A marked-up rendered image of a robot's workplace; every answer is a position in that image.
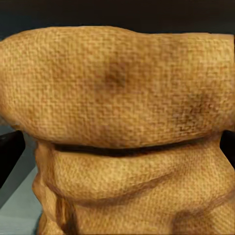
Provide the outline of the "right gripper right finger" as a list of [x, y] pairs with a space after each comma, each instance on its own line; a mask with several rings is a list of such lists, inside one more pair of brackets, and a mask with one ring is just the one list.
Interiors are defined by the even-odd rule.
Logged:
[[235, 132], [224, 130], [219, 147], [235, 169]]

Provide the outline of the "popcorn bag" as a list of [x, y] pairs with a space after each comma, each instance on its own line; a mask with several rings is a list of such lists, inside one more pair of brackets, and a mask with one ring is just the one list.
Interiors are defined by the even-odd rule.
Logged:
[[22, 31], [0, 118], [37, 139], [36, 235], [235, 235], [235, 35]]

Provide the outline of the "microwave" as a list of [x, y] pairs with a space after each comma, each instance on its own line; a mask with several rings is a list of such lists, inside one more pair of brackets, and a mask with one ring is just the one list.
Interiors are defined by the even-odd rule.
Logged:
[[[58, 26], [115, 26], [144, 34], [235, 35], [235, 0], [0, 0], [0, 43], [22, 31]], [[15, 132], [0, 117], [0, 135]], [[32, 183], [37, 139], [0, 189], [0, 233], [36, 235], [43, 212]]]

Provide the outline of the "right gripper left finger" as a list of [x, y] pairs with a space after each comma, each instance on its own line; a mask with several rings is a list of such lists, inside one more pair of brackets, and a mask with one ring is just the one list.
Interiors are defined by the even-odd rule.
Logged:
[[21, 130], [0, 135], [0, 189], [25, 149]]

